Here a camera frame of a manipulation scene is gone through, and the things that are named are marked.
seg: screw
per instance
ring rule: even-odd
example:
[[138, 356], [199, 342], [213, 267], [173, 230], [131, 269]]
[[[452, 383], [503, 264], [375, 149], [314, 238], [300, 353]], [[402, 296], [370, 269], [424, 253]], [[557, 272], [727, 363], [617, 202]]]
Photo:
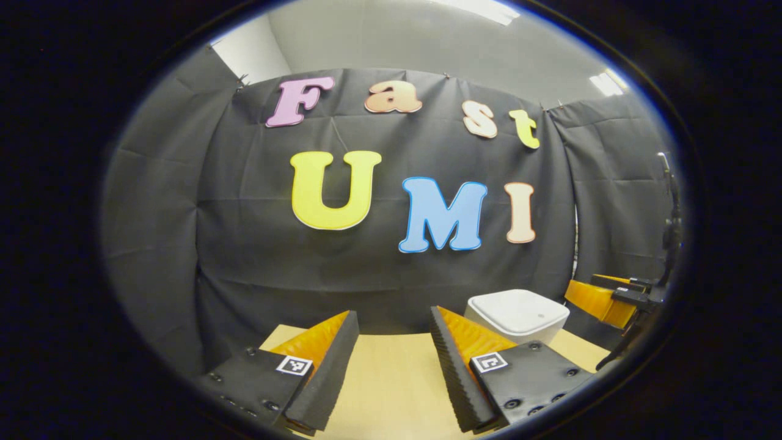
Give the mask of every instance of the screw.
[[503, 406], [505, 407], [505, 409], [514, 409], [514, 408], [516, 408], [517, 406], [519, 406], [521, 404], [522, 404], [521, 400], [519, 400], [519, 399], [511, 399], [511, 400], [508, 400]]
[[280, 405], [272, 402], [271, 400], [265, 401], [264, 402], [264, 406], [266, 407], [266, 409], [269, 409], [270, 411], [279, 411], [280, 410]]

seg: white wall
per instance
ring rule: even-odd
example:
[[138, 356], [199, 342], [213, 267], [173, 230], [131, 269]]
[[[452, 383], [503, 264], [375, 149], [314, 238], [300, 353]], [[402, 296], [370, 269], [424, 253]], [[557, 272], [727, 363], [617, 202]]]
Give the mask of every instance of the white wall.
[[213, 41], [214, 51], [245, 85], [291, 74], [264, 14]]

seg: orange soft pad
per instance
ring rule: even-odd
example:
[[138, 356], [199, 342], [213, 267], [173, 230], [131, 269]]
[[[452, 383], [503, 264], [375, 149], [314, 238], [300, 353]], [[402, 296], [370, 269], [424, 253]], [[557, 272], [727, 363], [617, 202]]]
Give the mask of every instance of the orange soft pad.
[[469, 365], [471, 358], [485, 355], [486, 353], [507, 350], [518, 345], [514, 341], [502, 337], [478, 323], [473, 323], [464, 316], [457, 315], [440, 306], [437, 306], [437, 309], [440, 315], [443, 316], [451, 336], [454, 337], [461, 360], [467, 366], [470, 374], [472, 374]]
[[337, 316], [326, 319], [322, 323], [311, 327], [309, 330], [299, 336], [288, 339], [286, 342], [269, 350], [278, 355], [290, 355], [302, 359], [312, 360], [312, 376], [317, 372], [317, 368], [323, 362], [328, 348], [342, 326], [348, 311], [342, 312]]

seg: wooden table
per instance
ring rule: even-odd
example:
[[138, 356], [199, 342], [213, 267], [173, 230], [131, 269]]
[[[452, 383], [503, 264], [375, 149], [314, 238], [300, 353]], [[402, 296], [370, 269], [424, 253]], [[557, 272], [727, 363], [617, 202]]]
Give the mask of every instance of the wooden table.
[[[273, 348], [303, 331], [278, 326], [260, 348]], [[549, 346], [591, 373], [608, 354], [565, 330], [560, 330]], [[424, 333], [359, 335], [328, 426], [314, 438], [447, 440], [480, 436], [459, 430], [432, 335]]]

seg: ceiling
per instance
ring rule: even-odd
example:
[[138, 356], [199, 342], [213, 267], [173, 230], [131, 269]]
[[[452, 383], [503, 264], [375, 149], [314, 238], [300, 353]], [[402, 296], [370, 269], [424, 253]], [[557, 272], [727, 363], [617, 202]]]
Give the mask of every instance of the ceiling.
[[246, 83], [332, 68], [448, 73], [546, 108], [604, 95], [607, 62], [555, 25], [521, 11], [509, 25], [428, 0], [299, 0], [215, 46]]

